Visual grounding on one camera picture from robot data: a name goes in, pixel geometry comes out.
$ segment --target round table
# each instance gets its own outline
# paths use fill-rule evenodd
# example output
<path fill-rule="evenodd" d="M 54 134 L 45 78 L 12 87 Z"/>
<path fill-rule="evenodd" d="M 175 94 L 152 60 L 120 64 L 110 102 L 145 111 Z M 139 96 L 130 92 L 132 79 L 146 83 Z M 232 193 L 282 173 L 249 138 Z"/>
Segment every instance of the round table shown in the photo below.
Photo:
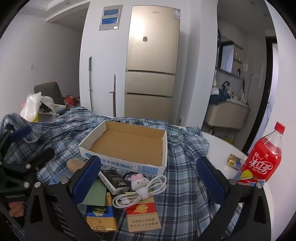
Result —
<path fill-rule="evenodd" d="M 208 151 L 209 161 L 215 166 L 216 169 L 220 170 L 227 179 L 233 178 L 237 173 L 237 170 L 226 165 L 229 155 L 233 154 L 243 160 L 247 159 L 247 156 L 233 145 L 216 136 L 210 135 L 206 132 L 202 132 L 202 135 L 207 139 L 207 141 L 210 144 Z M 268 183 L 265 183 L 263 188 L 268 203 L 272 228 L 274 220 L 274 203 Z"/>

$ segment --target barcode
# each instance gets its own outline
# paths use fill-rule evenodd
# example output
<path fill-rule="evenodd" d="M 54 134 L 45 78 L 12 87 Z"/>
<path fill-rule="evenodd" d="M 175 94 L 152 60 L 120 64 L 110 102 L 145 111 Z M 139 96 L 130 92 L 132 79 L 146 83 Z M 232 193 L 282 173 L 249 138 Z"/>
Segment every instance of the barcode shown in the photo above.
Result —
<path fill-rule="evenodd" d="M 138 165 L 138 172 L 156 175 L 158 173 L 158 168 Z"/>

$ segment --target metal pole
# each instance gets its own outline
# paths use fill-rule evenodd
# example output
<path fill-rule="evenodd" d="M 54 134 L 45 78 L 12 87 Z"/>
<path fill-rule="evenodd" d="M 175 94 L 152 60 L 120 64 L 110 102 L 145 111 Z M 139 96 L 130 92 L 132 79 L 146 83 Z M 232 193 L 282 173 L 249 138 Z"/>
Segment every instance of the metal pole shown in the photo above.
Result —
<path fill-rule="evenodd" d="M 114 75 L 114 90 L 109 92 L 113 94 L 113 117 L 116 117 L 116 75 Z"/>
<path fill-rule="evenodd" d="M 91 98 L 91 59 L 92 59 L 92 57 L 89 57 L 89 95 L 90 95 L 90 98 Z M 91 111 L 93 111 L 92 98 L 91 98 Z"/>

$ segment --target hand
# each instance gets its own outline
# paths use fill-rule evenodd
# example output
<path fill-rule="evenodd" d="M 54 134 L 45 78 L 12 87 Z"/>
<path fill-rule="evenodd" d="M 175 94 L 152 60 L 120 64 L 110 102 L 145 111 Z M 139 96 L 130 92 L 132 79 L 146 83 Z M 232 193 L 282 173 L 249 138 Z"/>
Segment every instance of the hand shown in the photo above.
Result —
<path fill-rule="evenodd" d="M 10 202 L 8 206 L 11 208 L 9 214 L 12 217 L 22 217 L 24 215 L 24 202 Z"/>

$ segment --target white cable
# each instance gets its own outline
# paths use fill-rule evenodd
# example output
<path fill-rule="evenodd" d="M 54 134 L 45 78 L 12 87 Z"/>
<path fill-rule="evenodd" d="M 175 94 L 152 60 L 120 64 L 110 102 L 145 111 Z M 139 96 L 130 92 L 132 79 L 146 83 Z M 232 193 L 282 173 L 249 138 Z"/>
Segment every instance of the white cable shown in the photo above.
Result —
<path fill-rule="evenodd" d="M 129 193 L 129 194 L 120 194 L 113 198 L 112 204 L 116 208 L 125 208 L 130 207 L 138 203 L 143 199 L 143 196 L 154 196 L 159 193 L 162 193 L 166 189 L 166 182 L 167 178 L 164 175 L 159 175 L 155 178 L 153 178 L 146 187 L 142 187 L 138 189 L 136 194 Z M 155 189 L 154 191 L 148 192 L 149 190 L 160 186 L 159 188 Z"/>

